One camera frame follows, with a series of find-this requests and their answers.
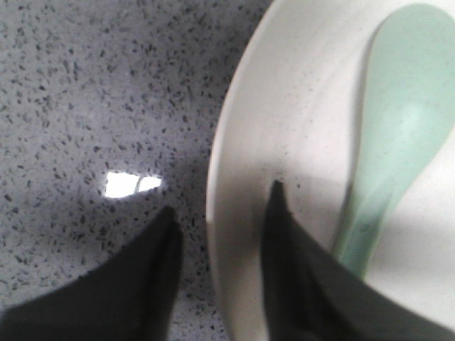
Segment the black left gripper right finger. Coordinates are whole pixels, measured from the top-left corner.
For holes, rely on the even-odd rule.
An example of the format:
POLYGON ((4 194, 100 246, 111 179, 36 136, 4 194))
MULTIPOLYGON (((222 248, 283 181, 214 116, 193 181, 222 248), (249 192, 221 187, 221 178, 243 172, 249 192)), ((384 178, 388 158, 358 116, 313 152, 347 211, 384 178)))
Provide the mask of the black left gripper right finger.
POLYGON ((379 294, 341 266, 288 210, 273 183, 261 242, 270 340, 453 340, 454 332, 379 294))

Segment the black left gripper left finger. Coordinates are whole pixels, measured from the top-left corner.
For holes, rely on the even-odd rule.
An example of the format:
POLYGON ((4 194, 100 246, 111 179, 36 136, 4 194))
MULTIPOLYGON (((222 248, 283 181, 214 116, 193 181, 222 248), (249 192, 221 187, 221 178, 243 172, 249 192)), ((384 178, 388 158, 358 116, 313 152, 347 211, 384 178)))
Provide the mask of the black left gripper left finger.
POLYGON ((167 340, 183 233, 165 207, 106 263, 44 296, 9 308, 2 340, 167 340))

